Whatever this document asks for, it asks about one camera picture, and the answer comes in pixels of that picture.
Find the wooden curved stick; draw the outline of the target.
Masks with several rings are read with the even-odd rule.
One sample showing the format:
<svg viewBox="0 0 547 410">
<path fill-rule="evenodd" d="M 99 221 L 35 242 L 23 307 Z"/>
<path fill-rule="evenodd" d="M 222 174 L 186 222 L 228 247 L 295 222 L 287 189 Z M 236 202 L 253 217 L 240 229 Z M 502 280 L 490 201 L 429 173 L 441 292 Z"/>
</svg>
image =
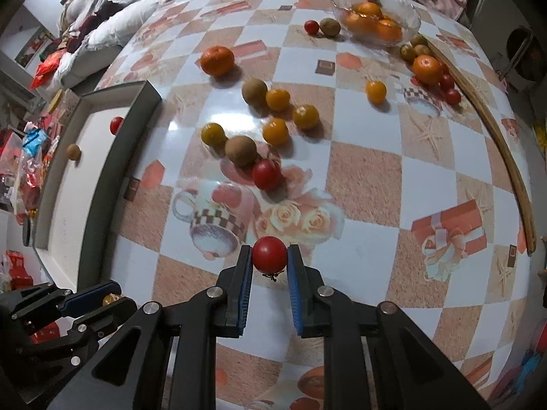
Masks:
<svg viewBox="0 0 547 410">
<path fill-rule="evenodd" d="M 482 100 L 477 89 L 474 85 L 472 85 L 472 82 L 470 82 L 469 79 L 456 68 L 456 65 L 454 65 L 452 61 L 449 60 L 449 58 L 445 56 L 439 47 L 432 43 L 430 39 L 427 40 L 427 43 L 434 56 L 447 65 L 456 84 L 461 88 L 465 97 L 477 111 L 478 116 L 489 132 L 492 141 L 495 143 L 500 152 L 513 187 L 513 192 L 515 193 L 515 197 L 517 199 L 520 217 L 523 224 L 523 231 L 526 238 L 526 249 L 528 250 L 528 254 L 531 256 L 537 249 L 537 233 L 533 220 L 532 204 L 530 202 L 530 197 L 528 191 L 526 190 L 526 185 L 520 170 L 517 167 L 517 162 L 513 159 L 509 145 L 507 145 L 502 131 L 498 126 L 497 121 L 494 119 L 491 110 L 489 110 L 488 105 Z"/>
</svg>

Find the lone yellow cherry tomato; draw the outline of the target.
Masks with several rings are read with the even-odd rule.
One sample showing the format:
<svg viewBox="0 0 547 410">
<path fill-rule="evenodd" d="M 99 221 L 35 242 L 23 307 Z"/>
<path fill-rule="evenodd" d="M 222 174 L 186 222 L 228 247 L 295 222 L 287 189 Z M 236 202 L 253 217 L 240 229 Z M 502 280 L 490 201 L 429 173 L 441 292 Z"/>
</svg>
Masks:
<svg viewBox="0 0 547 410">
<path fill-rule="evenodd" d="M 369 81 L 365 85 L 365 94 L 373 105 L 381 105 L 387 97 L 387 87 L 380 81 Z"/>
</svg>

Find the brown longan in tray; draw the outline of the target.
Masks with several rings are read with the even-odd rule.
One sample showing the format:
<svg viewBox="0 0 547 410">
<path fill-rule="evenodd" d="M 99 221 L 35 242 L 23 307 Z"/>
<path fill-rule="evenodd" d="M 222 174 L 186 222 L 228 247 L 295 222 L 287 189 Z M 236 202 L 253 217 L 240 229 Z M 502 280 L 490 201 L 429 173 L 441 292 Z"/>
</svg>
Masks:
<svg viewBox="0 0 547 410">
<path fill-rule="evenodd" d="M 66 155 L 70 161 L 79 161 L 82 156 L 82 150 L 80 149 L 79 145 L 77 145 L 76 143 L 72 143 L 67 147 Z"/>
</svg>

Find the white shallow box tray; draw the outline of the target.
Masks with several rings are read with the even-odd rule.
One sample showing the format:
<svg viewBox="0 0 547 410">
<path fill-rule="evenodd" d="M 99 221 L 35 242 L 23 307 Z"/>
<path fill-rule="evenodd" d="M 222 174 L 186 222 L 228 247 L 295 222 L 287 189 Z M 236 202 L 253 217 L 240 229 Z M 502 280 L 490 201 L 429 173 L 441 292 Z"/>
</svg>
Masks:
<svg viewBox="0 0 547 410">
<path fill-rule="evenodd" d="M 161 101 L 148 82 L 85 94 L 60 136 L 34 222 L 34 250 L 57 287 L 79 291 L 101 278 L 109 228 L 125 172 Z M 124 121 L 116 135 L 109 124 Z M 79 161 L 66 149 L 77 144 Z"/>
</svg>

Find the snack bags pile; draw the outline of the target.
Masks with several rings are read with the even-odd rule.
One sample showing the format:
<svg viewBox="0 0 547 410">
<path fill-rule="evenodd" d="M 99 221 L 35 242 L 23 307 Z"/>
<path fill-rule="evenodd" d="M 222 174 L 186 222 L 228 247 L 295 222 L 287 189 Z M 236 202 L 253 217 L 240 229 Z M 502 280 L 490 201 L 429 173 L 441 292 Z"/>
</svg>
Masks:
<svg viewBox="0 0 547 410">
<path fill-rule="evenodd" d="M 24 122 L 23 133 L 13 132 L 1 149 L 1 205 L 22 224 L 36 214 L 45 177 L 79 102 L 72 90 L 64 89 L 58 76 L 72 62 L 72 54 L 56 50 L 38 65 L 30 91 L 47 86 L 50 101 L 38 110 L 36 120 Z"/>
</svg>

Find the brown longan on table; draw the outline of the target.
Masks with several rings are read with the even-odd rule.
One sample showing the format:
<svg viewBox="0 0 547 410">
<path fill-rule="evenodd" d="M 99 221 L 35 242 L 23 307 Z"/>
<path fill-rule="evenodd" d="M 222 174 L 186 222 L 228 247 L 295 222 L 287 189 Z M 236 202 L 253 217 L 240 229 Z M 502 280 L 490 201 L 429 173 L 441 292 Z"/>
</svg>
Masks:
<svg viewBox="0 0 547 410">
<path fill-rule="evenodd" d="M 257 145 L 245 135 L 228 139 L 224 145 L 224 154 L 237 167 L 245 167 L 258 158 Z"/>
</svg>

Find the yellow-green cherry tomato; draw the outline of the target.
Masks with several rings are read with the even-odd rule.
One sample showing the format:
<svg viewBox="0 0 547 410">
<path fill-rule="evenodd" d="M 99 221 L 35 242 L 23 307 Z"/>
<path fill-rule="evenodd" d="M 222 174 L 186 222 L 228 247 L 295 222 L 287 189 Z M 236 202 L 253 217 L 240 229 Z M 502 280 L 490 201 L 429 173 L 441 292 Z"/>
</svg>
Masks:
<svg viewBox="0 0 547 410">
<path fill-rule="evenodd" d="M 201 128 L 201 141 L 212 148 L 224 147 L 227 137 L 224 128 L 218 123 L 210 122 Z"/>
</svg>

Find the glass fruit bowl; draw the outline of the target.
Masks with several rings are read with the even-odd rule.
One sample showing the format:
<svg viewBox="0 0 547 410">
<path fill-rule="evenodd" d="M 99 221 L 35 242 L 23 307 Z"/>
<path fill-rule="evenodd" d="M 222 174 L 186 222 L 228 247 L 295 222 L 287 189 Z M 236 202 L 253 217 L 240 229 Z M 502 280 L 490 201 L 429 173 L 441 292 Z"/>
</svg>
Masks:
<svg viewBox="0 0 547 410">
<path fill-rule="evenodd" d="M 341 26 L 365 43 L 398 46 L 409 42 L 421 18 L 407 0 L 330 0 Z"/>
</svg>

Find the red cherry tomato on table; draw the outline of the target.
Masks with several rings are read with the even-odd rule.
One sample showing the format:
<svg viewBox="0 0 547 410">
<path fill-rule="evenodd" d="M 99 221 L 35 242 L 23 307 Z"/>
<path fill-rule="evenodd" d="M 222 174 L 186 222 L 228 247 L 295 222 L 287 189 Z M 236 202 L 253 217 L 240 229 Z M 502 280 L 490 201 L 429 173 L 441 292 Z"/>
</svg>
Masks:
<svg viewBox="0 0 547 410">
<path fill-rule="evenodd" d="M 257 188 L 262 191 L 273 191 L 281 182 L 281 167 L 275 161 L 262 159 L 253 167 L 251 176 Z"/>
</svg>

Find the orange tangerine near stick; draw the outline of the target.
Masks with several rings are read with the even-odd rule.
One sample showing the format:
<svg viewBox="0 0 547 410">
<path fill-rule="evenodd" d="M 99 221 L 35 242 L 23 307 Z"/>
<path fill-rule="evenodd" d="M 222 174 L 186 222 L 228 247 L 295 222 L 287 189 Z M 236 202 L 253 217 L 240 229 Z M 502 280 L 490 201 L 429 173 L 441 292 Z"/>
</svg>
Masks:
<svg viewBox="0 0 547 410">
<path fill-rule="evenodd" d="M 417 56 L 414 59 L 412 70 L 415 77 L 426 85 L 438 84 L 443 75 L 443 68 L 439 60 L 428 55 Z"/>
</svg>

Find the red tomato in tray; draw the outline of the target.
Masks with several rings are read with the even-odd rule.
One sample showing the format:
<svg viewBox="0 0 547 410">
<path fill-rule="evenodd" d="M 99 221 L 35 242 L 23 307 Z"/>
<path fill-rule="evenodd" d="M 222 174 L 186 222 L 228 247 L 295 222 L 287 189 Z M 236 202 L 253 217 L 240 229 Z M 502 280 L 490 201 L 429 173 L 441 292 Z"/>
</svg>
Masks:
<svg viewBox="0 0 547 410">
<path fill-rule="evenodd" d="M 109 124 L 109 130 L 112 135 L 116 135 L 118 133 L 118 130 L 121 128 L 123 121 L 123 117 L 115 117 L 113 120 L 111 120 Z"/>
</svg>

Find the brown longan near bowl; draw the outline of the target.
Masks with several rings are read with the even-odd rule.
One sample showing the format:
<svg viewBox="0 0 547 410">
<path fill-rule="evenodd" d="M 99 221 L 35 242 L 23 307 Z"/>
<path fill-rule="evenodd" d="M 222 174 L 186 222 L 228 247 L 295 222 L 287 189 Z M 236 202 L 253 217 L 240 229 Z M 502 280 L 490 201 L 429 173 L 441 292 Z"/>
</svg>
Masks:
<svg viewBox="0 0 547 410">
<path fill-rule="evenodd" d="M 329 38 L 338 36 L 341 31 L 340 23 L 334 18 L 323 18 L 319 26 L 322 34 Z"/>
</svg>

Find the red cherry tomato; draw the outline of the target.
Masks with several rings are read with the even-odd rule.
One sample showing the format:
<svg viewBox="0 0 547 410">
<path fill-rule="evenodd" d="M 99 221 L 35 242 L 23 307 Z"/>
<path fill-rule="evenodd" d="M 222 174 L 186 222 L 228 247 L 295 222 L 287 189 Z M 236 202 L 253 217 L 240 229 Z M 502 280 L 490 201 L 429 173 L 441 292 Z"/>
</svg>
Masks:
<svg viewBox="0 0 547 410">
<path fill-rule="evenodd" d="M 314 36 L 320 31 L 320 25 L 317 21 L 308 20 L 303 25 L 308 35 Z"/>
<path fill-rule="evenodd" d="M 264 236 L 253 245 L 251 260 L 254 268 L 263 275 L 277 275 L 288 263 L 288 249 L 280 239 Z"/>
<path fill-rule="evenodd" d="M 262 159 L 253 167 L 251 176 L 257 188 L 262 191 L 273 191 L 281 182 L 281 167 L 275 161 Z"/>
</svg>

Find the brown longan fruit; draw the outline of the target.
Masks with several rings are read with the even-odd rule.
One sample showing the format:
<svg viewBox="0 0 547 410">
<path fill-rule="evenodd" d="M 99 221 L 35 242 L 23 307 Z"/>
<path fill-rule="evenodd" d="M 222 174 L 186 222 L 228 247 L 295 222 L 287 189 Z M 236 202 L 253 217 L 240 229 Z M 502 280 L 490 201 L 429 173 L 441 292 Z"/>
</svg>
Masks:
<svg viewBox="0 0 547 410">
<path fill-rule="evenodd" d="M 241 93 L 244 101 L 252 107 L 261 107 L 265 103 L 268 87 L 257 78 L 249 78 L 244 82 Z"/>
</svg>

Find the large orange tangerine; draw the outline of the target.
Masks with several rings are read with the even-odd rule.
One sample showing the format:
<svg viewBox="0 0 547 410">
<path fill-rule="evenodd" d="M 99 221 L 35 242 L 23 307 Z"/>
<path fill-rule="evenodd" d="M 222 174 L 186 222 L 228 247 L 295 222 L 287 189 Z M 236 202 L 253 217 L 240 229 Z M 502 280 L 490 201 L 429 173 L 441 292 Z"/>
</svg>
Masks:
<svg viewBox="0 0 547 410">
<path fill-rule="evenodd" d="M 225 46 L 207 48 L 199 59 L 201 69 L 211 77 L 219 78 L 229 73 L 235 66 L 233 51 Z"/>
</svg>

